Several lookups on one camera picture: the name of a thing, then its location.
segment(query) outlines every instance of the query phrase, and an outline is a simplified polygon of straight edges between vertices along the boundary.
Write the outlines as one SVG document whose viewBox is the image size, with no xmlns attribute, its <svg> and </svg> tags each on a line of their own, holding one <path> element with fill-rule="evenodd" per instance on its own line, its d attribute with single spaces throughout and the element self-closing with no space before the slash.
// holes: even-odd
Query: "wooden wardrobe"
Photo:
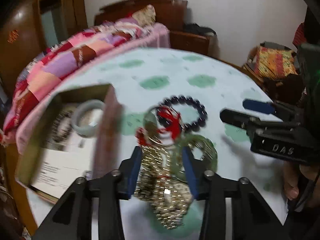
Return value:
<svg viewBox="0 0 320 240">
<path fill-rule="evenodd" d="M 21 0 L 0 29 L 0 78 L 7 95 L 34 57 L 85 28 L 84 0 Z"/>
</svg>

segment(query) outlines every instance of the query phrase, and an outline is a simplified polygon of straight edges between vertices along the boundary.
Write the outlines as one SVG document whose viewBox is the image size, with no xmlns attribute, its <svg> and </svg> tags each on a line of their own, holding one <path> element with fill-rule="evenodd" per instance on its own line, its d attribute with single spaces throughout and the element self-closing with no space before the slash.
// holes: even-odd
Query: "round table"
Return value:
<svg viewBox="0 0 320 240">
<path fill-rule="evenodd" d="M 277 120 L 271 115 L 245 110 L 242 101 L 252 98 L 269 101 L 268 96 L 246 75 L 230 65 L 196 53 L 173 49 L 135 49 L 79 73 L 66 80 L 55 92 L 75 87 L 111 83 L 118 101 L 124 106 L 121 129 L 119 165 L 132 154 L 137 140 L 137 127 L 142 125 L 144 112 L 171 95 L 198 99 L 208 113 L 207 125 L 199 134 L 209 138 L 218 152 L 217 173 L 238 180 L 247 177 L 270 205 L 280 222 L 284 223 L 287 208 L 282 196 L 282 162 L 250 151 L 244 130 L 226 125 L 219 119 L 223 108 L 247 112 L 265 120 Z M 184 122 L 192 122 L 197 112 L 192 107 L 177 106 Z M 28 200 L 39 225 L 52 205 L 28 190 Z M 135 239 L 198 239 L 204 203 L 194 201 L 184 217 L 183 226 L 174 230 L 163 228 L 152 213 L 150 205 L 133 197 L 120 201 L 125 238 Z M 227 239 L 231 239 L 230 201 L 227 201 Z M 92 239 L 98 239 L 96 218 L 92 221 Z"/>
</svg>

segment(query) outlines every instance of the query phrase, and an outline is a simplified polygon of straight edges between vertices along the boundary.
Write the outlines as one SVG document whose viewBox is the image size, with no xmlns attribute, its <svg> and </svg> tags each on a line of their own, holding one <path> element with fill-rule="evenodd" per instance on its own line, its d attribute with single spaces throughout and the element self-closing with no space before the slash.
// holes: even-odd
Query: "green jade bangle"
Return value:
<svg viewBox="0 0 320 240">
<path fill-rule="evenodd" d="M 189 146 L 191 150 L 194 147 L 199 148 L 202 151 L 201 160 L 204 162 L 207 170 L 217 171 L 218 155 L 213 143 L 209 139 L 201 135 L 185 134 L 184 138 L 178 139 L 175 145 L 176 148 L 172 154 L 171 172 L 178 180 L 187 182 L 185 172 L 182 170 L 182 149 L 185 146 Z"/>
</svg>

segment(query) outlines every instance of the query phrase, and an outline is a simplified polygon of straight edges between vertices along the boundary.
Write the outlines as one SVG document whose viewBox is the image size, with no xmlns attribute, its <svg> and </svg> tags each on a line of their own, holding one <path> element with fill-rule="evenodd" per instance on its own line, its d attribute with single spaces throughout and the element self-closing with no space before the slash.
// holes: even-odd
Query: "glass panel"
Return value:
<svg viewBox="0 0 320 240">
<path fill-rule="evenodd" d="M 41 0 L 40 14 L 47 47 L 52 47 L 68 38 L 61 0 Z"/>
</svg>

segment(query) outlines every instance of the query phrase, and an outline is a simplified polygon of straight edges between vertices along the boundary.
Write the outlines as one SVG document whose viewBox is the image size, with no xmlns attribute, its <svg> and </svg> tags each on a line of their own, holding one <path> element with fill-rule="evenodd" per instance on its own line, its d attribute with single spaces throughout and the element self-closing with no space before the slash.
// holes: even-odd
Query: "pink bed sheet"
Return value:
<svg viewBox="0 0 320 240">
<path fill-rule="evenodd" d="M 96 64 L 99 64 L 99 63 L 104 62 L 114 56 L 117 56 L 119 54 L 125 53 L 129 50 L 139 48 L 139 47 L 170 48 L 169 30 L 161 23 L 155 23 L 153 25 L 153 29 L 152 29 L 149 36 L 142 38 L 142 39 L 129 41 L 129 42 L 113 49 L 112 51 L 107 52 L 107 53 L 95 58 L 93 61 L 87 63 L 81 69 L 74 72 L 66 79 L 64 79 L 63 82 L 60 83 L 60 85 L 62 85 L 66 80 L 73 78 L 74 76 L 78 75 L 79 73 L 81 73 L 83 71 L 86 71 L 88 68 L 95 66 Z M 14 143 L 14 139 L 15 139 L 15 142 L 16 142 L 17 148 L 18 148 L 18 152 L 20 154 L 23 154 L 23 152 L 27 146 L 27 143 L 30 139 L 30 136 L 32 135 L 32 130 L 35 127 L 36 123 L 39 121 L 43 112 L 45 111 L 50 98 L 51 98 L 51 93 L 49 95 L 47 95 L 28 114 L 28 116 L 24 119 L 24 121 L 18 127 L 15 136 L 13 134 L 12 138 L 8 141 L 8 143 Z"/>
</svg>

